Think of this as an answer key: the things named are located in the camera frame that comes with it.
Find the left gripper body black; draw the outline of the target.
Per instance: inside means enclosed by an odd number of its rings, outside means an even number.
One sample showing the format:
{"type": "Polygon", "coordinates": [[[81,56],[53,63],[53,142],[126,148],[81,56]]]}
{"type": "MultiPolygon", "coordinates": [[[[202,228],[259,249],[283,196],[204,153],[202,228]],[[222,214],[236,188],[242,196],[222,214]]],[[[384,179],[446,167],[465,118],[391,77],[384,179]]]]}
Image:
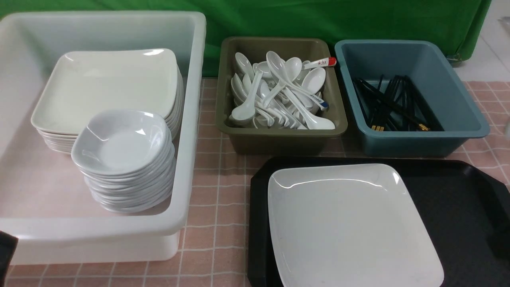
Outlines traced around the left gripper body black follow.
{"type": "Polygon", "coordinates": [[[3,231],[0,232],[0,283],[5,283],[18,242],[17,237],[3,231]]]}

